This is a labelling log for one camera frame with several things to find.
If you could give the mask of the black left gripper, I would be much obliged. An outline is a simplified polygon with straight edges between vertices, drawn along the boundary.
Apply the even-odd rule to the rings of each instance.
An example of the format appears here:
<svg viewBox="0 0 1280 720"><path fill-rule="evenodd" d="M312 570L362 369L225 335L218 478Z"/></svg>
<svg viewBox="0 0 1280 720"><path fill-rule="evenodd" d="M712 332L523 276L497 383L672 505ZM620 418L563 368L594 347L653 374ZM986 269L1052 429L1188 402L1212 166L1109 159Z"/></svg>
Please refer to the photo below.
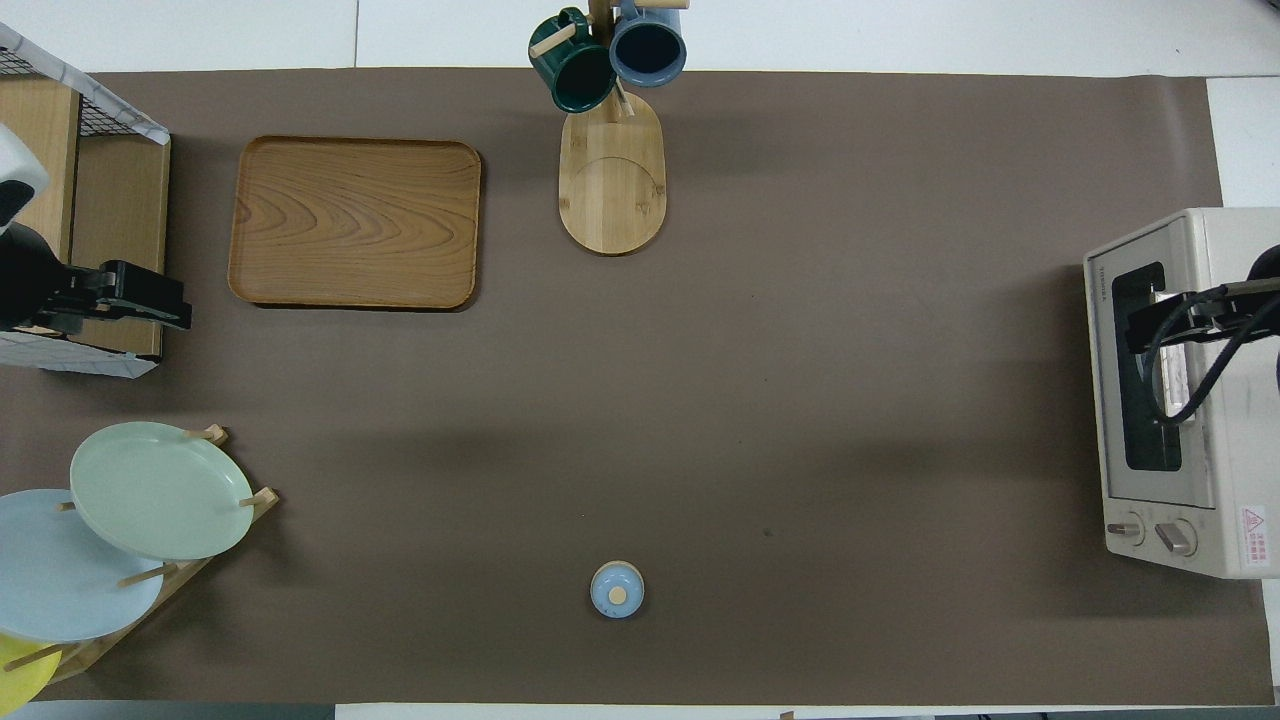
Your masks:
<svg viewBox="0 0 1280 720"><path fill-rule="evenodd" d="M100 270L60 263L44 237L27 225L9 225L3 233L4 331L40 327L81 333L87 319L124 318L125 311L109 307L105 297L131 304L138 319L189 329L184 290L179 281L124 260L106 261Z"/></svg>

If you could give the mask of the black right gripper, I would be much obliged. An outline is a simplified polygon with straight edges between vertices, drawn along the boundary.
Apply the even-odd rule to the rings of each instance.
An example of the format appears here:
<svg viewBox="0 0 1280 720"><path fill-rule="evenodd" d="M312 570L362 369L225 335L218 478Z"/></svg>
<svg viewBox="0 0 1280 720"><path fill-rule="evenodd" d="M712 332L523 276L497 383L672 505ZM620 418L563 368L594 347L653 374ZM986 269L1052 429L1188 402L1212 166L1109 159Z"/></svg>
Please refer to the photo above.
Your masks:
<svg viewBox="0 0 1280 720"><path fill-rule="evenodd" d="M1126 350L1144 354L1158 340L1161 345L1188 333L1193 342L1225 340L1244 333L1244 342L1277 336L1277 307L1265 305L1277 300L1279 246L1263 251L1251 265L1245 281L1226 283L1198 292L1199 300L1180 306L1189 295L1170 295L1126 314Z"/></svg>

